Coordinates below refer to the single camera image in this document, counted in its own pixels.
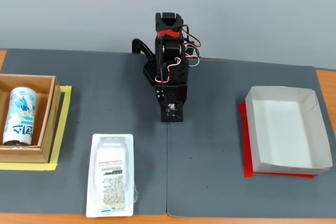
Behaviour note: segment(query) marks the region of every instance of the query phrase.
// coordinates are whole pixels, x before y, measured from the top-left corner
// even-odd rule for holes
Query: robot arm
[[[189,41],[191,35],[188,26],[183,24],[179,14],[157,13],[155,22],[155,53],[139,39],[133,40],[132,53],[143,52],[147,56],[148,62],[143,67],[143,73],[150,84],[155,86],[155,95],[161,106],[161,121],[182,122],[182,107],[187,98],[187,57],[199,61],[197,48],[201,44],[196,38],[199,45]]]

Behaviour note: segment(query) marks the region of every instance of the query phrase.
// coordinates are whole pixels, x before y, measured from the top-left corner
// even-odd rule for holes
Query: white wire
[[[198,60],[198,62],[197,62],[197,64],[195,64],[195,65],[189,65],[189,67],[191,67],[191,68],[193,68],[193,67],[196,67],[198,64],[200,64],[199,62],[199,57],[193,57],[193,58],[196,58],[197,60]]]
[[[170,64],[170,65],[167,67],[167,68],[168,68],[169,75],[168,75],[167,80],[166,80],[166,81],[163,81],[163,83],[167,83],[167,82],[169,82],[169,80],[170,80],[170,70],[169,70],[169,68],[170,68],[170,67],[173,67],[173,66],[177,66],[178,64],[181,63],[181,59],[180,59],[179,57],[175,57],[175,61],[177,62],[176,64]],[[161,83],[161,81],[157,80],[157,77],[158,77],[158,76],[155,77],[155,81],[156,81],[157,83]]]
[[[200,53],[199,53],[199,50],[196,48],[196,47],[190,47],[190,46],[188,46],[188,47],[186,47],[185,48],[185,50],[187,50],[188,48],[192,48],[192,49],[195,49],[195,52],[196,52],[196,54],[197,54],[197,57],[199,57],[200,56]],[[185,54],[187,57],[189,56],[189,57],[196,57],[195,55],[189,55],[189,54]]]

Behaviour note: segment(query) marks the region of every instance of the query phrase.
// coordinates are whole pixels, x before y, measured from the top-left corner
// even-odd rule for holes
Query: red wire
[[[194,39],[199,43],[199,46],[197,46],[197,45],[195,45],[195,44],[193,44],[193,43],[191,43],[191,42],[184,43],[183,45],[192,45],[192,46],[194,46],[194,47],[201,47],[201,42],[200,42],[197,38],[195,38],[195,37],[192,36],[191,34],[187,33],[183,28],[182,28],[182,31],[184,31],[184,32],[185,32],[186,34],[188,34],[190,37],[194,38]]]

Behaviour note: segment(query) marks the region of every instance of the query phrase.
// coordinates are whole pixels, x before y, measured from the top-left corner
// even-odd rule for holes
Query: red paper
[[[248,134],[246,106],[244,102],[239,104],[239,110],[242,116],[241,119],[243,121],[244,178],[253,178],[253,174],[290,176],[290,177],[300,177],[300,178],[310,178],[310,179],[314,178],[314,175],[310,175],[310,174],[305,175],[305,174],[289,174],[289,173],[254,173],[253,167],[252,167],[250,136]]]

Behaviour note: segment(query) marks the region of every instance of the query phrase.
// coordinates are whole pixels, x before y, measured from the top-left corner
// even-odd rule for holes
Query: gray table surface
[[[54,172],[0,171],[0,212],[84,214],[92,135],[134,137],[134,214],[166,213],[167,124],[142,73],[145,56],[101,52],[9,50],[2,73],[56,75],[72,86]]]
[[[84,214],[92,134],[134,135],[134,214],[191,217],[336,217],[336,170],[314,180],[244,179],[238,103],[251,86],[313,88],[332,156],[336,140],[315,69],[202,61],[190,69],[184,122],[160,122],[145,58],[100,52],[9,50],[2,73],[56,75],[73,86],[54,172],[0,171],[0,212]]]
[[[252,86],[316,91],[332,157],[336,140],[313,67],[201,62],[189,72],[184,122],[168,124],[167,210],[184,217],[335,218],[336,169],[315,179],[244,178],[238,104]]]

